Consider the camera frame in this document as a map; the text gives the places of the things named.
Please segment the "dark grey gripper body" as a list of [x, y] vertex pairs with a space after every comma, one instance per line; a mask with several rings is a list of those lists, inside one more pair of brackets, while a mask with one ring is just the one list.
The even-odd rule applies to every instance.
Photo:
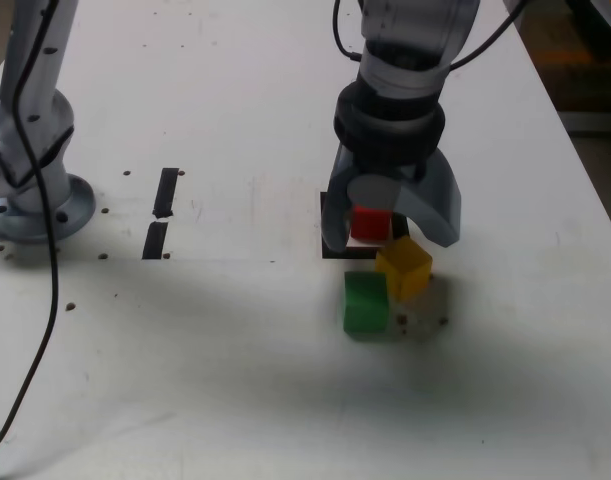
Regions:
[[335, 163], [340, 163], [342, 169], [349, 168], [357, 175], [373, 174], [391, 178], [397, 181], [420, 182], [426, 177], [426, 162], [409, 165], [389, 165], [372, 158], [362, 158], [340, 144]]

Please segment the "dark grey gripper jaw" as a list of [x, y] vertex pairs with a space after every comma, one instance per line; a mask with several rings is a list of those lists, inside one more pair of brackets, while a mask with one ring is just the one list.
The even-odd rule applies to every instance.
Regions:
[[354, 177], [354, 168], [334, 172], [326, 191], [321, 214], [321, 232], [327, 247], [334, 252], [343, 252], [349, 239], [352, 202], [347, 188]]

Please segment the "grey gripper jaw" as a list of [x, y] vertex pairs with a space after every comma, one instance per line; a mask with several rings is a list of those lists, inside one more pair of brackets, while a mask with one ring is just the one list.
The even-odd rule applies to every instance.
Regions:
[[460, 239], [461, 193], [440, 150], [422, 168], [361, 174], [349, 182], [347, 194], [354, 205], [406, 217], [427, 240], [443, 248]]

